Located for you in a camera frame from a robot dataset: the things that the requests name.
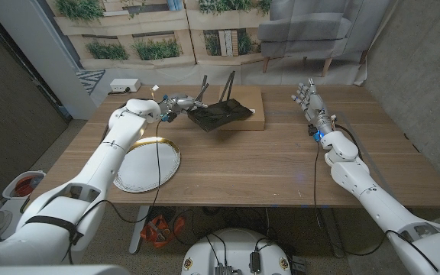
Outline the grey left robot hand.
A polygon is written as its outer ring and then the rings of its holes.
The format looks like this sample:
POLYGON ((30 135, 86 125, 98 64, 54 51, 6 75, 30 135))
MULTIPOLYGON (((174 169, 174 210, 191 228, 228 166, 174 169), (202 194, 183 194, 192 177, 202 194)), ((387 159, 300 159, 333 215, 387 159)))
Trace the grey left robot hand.
POLYGON ((172 122, 179 114, 196 108, 208 108, 207 104, 185 94, 165 95, 159 103, 161 121, 172 122))

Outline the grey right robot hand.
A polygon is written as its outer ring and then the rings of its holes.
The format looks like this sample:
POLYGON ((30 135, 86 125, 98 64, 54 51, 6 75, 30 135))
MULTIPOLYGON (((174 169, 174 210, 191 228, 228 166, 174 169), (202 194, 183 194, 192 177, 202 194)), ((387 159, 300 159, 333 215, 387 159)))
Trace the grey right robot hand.
POLYGON ((325 135, 335 130, 332 118, 321 96, 317 93, 311 77, 308 78, 307 84, 299 83, 296 94, 291 95, 291 99, 301 107, 306 120, 321 134, 325 135))

